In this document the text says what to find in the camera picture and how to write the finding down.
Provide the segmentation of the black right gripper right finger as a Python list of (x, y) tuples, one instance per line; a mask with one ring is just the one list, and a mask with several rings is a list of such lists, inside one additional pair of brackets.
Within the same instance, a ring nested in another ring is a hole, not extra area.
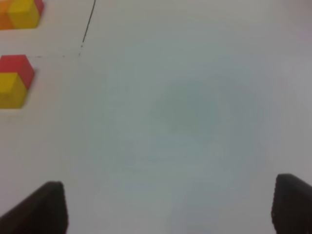
[(312, 187), (292, 174), (276, 177), (271, 210), (277, 234), (312, 232)]

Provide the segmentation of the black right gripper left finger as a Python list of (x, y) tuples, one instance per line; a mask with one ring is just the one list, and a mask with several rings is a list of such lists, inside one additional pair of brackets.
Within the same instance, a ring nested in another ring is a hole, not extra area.
[(69, 225), (64, 185), (49, 181), (0, 217), (2, 234), (65, 234)]

